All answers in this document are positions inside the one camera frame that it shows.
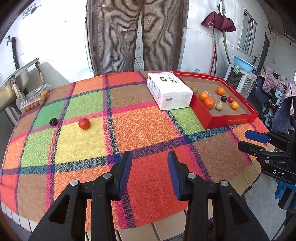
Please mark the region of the far orange mandarin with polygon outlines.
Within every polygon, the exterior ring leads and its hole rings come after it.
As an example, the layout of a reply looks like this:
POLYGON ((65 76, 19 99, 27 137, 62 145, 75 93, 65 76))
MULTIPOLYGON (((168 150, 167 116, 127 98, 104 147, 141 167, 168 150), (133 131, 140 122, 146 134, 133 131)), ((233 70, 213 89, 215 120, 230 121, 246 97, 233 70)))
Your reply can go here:
POLYGON ((224 96, 225 94, 225 89, 221 86, 218 86, 217 89, 216 89, 216 93, 219 95, 219 96, 224 96))

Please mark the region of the light blue wash basin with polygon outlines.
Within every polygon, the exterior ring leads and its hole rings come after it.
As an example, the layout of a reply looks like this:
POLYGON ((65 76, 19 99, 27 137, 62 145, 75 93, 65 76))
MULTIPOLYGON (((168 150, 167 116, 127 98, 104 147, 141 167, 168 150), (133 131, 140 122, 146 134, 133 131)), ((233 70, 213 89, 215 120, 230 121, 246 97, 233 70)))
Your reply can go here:
POLYGON ((252 72, 256 67, 247 61, 243 60, 242 58, 233 55, 234 65, 241 67, 245 72, 252 72))

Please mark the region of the green checked rag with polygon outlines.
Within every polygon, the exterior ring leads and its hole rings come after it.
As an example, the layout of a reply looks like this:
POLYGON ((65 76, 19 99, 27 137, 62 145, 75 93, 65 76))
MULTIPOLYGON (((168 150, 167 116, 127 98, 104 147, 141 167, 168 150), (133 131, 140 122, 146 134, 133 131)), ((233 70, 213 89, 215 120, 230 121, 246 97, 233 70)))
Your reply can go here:
POLYGON ((242 68, 240 66, 235 65, 235 64, 233 65, 233 72, 235 74, 238 74, 241 70, 242 70, 242 68))

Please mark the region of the dark plum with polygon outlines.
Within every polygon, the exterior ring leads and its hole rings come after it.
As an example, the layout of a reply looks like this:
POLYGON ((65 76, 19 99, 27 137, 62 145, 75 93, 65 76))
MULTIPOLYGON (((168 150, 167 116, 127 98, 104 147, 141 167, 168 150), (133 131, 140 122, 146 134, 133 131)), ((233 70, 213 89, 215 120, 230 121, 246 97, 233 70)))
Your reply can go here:
POLYGON ((222 96, 222 97, 221 97, 221 101, 222 101, 222 102, 226 102, 226 101, 227 101, 227 97, 226 97, 226 96, 222 96))
POLYGON ((51 118, 49 121, 50 126, 56 126, 58 124, 58 120, 56 118, 51 118))

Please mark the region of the large orange mandarin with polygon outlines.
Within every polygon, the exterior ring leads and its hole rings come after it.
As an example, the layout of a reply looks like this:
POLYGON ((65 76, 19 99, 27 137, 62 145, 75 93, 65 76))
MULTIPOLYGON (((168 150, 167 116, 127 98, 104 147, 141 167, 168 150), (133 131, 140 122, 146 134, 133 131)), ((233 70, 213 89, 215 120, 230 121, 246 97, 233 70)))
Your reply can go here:
POLYGON ((212 109, 215 106, 214 99, 209 96, 205 97, 202 102, 207 109, 212 109))

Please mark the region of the maroon folded umbrella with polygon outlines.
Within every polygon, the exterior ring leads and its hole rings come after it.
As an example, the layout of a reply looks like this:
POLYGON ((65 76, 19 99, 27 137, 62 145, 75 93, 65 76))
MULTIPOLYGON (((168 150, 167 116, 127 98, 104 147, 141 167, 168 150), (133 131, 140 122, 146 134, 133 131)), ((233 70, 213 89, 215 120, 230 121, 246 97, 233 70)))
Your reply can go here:
POLYGON ((233 20, 227 18, 225 15, 221 15, 212 11, 202 22, 201 25, 213 29, 218 29, 221 32, 234 32, 236 27, 233 23, 233 20))

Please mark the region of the brown kiwi-like fruit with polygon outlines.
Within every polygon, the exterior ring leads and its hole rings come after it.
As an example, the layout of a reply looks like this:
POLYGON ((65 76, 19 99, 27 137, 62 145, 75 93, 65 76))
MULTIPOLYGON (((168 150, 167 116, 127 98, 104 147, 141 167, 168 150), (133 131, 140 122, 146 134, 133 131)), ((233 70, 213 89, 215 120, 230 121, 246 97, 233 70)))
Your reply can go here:
POLYGON ((195 86, 193 86, 192 88, 191 88, 191 90, 195 93, 195 94, 197 94, 198 93, 198 88, 197 87, 195 87, 195 86))

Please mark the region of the red cherry tomato in box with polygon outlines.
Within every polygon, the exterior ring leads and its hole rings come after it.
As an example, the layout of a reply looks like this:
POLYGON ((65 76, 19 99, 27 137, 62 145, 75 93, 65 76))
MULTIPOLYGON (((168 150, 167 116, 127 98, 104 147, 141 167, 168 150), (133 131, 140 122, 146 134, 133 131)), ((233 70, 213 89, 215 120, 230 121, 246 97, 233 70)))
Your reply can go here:
POLYGON ((229 96, 227 100, 228 100, 229 103, 232 103, 234 101, 234 98, 229 96))

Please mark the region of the medium orange mandarin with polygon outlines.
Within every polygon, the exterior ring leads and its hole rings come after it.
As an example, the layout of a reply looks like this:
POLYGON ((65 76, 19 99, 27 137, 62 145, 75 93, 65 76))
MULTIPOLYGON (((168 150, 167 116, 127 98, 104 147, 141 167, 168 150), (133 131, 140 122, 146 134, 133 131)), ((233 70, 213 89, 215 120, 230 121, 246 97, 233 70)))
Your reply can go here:
POLYGON ((208 94, 206 92, 203 91, 199 93, 199 99, 201 101, 203 101, 206 97, 208 97, 208 94))

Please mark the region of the colourful plaid tablecloth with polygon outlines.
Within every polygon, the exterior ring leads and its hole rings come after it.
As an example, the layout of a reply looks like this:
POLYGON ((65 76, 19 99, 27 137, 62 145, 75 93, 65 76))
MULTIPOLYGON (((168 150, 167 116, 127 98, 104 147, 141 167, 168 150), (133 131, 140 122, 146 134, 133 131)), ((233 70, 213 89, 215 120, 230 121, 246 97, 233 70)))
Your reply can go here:
POLYGON ((160 110, 138 72, 64 85, 16 124, 1 167, 1 204, 38 222, 73 179, 95 180, 131 151, 126 192, 112 203, 114 225, 162 220, 187 206, 174 195, 168 152, 208 181, 231 180, 253 161, 237 149, 247 130, 266 127, 256 119, 206 130, 191 108, 160 110), (88 130, 79 128, 81 118, 90 120, 88 130))

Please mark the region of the metal sink stand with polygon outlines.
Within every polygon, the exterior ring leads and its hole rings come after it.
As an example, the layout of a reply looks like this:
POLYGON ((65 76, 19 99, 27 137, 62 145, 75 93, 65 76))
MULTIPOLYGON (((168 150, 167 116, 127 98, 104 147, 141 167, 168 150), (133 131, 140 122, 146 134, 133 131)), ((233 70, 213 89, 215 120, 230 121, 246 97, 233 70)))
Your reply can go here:
POLYGON ((44 78, 41 72, 41 66, 39 58, 36 58, 26 64, 25 66, 18 68, 12 73, 6 80, 1 83, 1 112, 9 107, 13 101, 22 97, 22 92, 26 89, 29 82, 28 68, 35 65, 41 82, 44 84, 44 78))

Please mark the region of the white tissue pack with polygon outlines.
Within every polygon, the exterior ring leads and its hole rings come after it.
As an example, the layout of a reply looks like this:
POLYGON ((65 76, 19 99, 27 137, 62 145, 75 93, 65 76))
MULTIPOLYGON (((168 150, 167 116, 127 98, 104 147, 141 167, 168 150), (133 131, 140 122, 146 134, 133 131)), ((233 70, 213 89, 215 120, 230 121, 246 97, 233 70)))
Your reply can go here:
POLYGON ((171 72, 149 73, 147 87, 160 110, 187 108, 193 91, 171 72))

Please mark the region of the small tan longan fruit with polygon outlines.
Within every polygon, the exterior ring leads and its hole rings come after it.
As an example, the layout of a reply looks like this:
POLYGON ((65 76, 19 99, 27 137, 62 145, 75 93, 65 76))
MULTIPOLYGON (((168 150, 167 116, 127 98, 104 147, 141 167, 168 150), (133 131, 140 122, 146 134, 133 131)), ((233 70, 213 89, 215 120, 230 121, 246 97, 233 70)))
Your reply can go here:
POLYGON ((215 106, 215 109, 217 109, 218 111, 221 111, 222 108, 223 108, 223 106, 220 103, 216 104, 216 106, 215 106))

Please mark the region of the white air conditioner unit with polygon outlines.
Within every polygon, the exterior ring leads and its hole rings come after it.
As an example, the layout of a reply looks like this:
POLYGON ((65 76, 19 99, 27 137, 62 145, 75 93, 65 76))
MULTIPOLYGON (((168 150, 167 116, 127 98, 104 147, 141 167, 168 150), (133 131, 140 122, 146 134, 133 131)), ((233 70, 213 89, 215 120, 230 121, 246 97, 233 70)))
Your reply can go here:
POLYGON ((248 99, 255 85, 257 76, 242 69, 240 69, 238 73, 235 73, 234 67, 235 65, 233 64, 228 65, 224 80, 236 89, 245 99, 248 99))

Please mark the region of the red shallow cardboard box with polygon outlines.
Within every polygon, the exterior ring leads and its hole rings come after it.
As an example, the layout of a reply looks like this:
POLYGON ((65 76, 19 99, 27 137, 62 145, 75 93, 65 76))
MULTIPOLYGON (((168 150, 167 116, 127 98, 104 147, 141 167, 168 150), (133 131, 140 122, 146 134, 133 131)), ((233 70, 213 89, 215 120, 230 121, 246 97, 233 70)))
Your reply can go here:
POLYGON ((251 104, 222 78, 195 72, 173 71, 173 73, 188 87, 196 87, 198 92, 204 91, 211 96, 215 96, 213 99, 216 102, 221 100, 221 97, 216 94, 218 86, 225 89, 225 96, 231 96, 238 102, 239 108, 237 110, 232 109, 229 102, 223 102, 222 110, 218 111, 215 108, 207 109, 199 99, 199 95, 193 94, 190 107, 203 128, 211 129, 241 125, 251 123, 258 117, 258 112, 251 104))

